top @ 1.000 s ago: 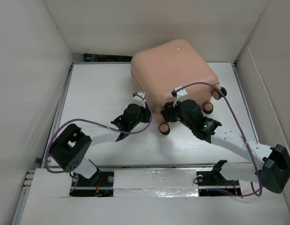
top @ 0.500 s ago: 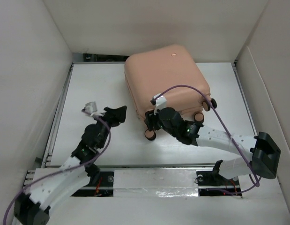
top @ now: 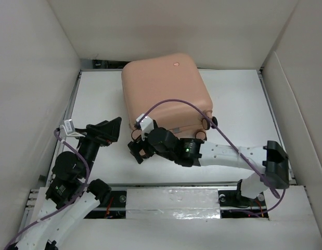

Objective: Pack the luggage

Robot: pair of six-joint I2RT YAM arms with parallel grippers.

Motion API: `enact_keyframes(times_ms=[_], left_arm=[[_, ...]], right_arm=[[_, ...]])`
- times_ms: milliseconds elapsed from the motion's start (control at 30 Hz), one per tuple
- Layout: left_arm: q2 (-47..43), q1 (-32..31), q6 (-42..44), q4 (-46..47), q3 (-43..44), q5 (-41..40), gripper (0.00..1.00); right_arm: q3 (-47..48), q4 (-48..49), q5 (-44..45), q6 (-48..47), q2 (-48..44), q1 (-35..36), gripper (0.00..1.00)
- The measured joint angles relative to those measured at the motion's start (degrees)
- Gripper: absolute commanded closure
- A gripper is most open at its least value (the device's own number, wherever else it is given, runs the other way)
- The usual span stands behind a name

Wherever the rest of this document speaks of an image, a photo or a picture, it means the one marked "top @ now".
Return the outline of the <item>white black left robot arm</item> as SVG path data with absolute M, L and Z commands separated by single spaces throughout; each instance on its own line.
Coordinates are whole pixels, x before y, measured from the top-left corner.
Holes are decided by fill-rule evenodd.
M 89 180 L 100 147 L 120 136 L 121 117 L 75 129 L 65 120 L 54 130 L 68 151 L 60 153 L 52 168 L 45 200 L 34 222 L 20 230 L 5 249 L 59 249 L 68 234 L 98 206 L 110 202 L 111 187 L 101 179 Z

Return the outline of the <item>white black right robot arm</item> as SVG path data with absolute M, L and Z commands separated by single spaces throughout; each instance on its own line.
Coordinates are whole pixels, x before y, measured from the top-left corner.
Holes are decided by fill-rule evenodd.
M 158 155 L 182 167 L 224 166 L 251 170 L 249 177 L 237 182 L 235 200 L 241 205 L 267 189 L 275 194 L 290 186 L 288 155 L 276 141 L 258 147 L 232 147 L 195 138 L 177 138 L 165 128 L 155 128 L 127 146 L 139 164 Z

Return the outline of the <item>pink hard-shell suitcase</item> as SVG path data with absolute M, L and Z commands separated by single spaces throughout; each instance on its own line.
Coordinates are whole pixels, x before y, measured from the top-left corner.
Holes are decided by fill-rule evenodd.
M 176 53 L 128 63 L 122 70 L 122 89 L 129 126 L 147 114 L 159 127 L 178 138 L 205 140 L 213 103 L 194 60 Z

